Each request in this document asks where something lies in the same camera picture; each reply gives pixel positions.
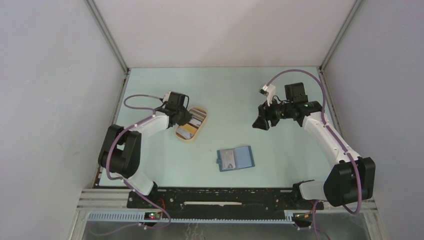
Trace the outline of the blue leather card holder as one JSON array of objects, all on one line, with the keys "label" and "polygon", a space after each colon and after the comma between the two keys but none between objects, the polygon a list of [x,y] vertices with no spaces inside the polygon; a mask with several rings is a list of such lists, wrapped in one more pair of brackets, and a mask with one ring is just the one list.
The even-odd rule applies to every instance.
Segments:
[{"label": "blue leather card holder", "polygon": [[254,161],[251,146],[241,146],[241,147],[229,148],[229,149],[234,150],[236,168],[234,170],[222,170],[221,160],[220,160],[220,150],[222,149],[220,149],[216,152],[217,153],[216,163],[218,164],[218,168],[220,172],[229,172],[229,171],[242,170],[242,169],[255,167],[255,161]]}]

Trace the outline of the silver VIP credit card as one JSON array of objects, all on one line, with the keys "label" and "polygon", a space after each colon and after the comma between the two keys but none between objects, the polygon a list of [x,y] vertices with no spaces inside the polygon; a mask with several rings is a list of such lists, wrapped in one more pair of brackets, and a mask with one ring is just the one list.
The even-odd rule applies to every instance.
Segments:
[{"label": "silver VIP credit card", "polygon": [[221,169],[223,171],[234,170],[236,168],[235,153],[232,149],[223,149],[219,151]]}]

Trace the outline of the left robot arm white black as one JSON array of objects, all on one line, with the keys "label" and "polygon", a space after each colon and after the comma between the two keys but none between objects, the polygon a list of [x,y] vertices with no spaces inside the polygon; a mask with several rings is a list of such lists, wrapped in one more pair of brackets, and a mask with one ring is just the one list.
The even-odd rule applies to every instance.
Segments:
[{"label": "left robot arm white black", "polygon": [[190,98],[186,94],[169,91],[158,100],[161,105],[148,108],[151,114],[146,118],[127,127],[109,126],[98,157],[98,164],[105,169],[107,178],[122,181],[139,193],[138,201],[145,208],[156,206],[158,194],[152,191],[156,183],[140,168],[142,142],[175,125],[183,126],[193,117],[188,110]]}]

